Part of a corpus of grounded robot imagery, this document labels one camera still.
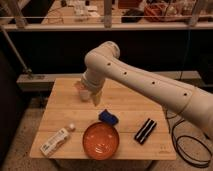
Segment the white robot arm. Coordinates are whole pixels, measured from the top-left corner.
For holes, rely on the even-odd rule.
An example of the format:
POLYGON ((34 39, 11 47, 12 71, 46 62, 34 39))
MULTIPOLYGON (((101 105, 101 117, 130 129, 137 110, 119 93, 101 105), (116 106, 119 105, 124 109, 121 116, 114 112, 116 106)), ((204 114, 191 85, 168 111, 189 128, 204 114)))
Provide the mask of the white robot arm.
POLYGON ((119 60, 120 49, 107 41, 85 56, 82 83, 99 92, 112 79, 168 108, 200 128, 213 141, 213 94, 196 86, 127 65, 119 60))

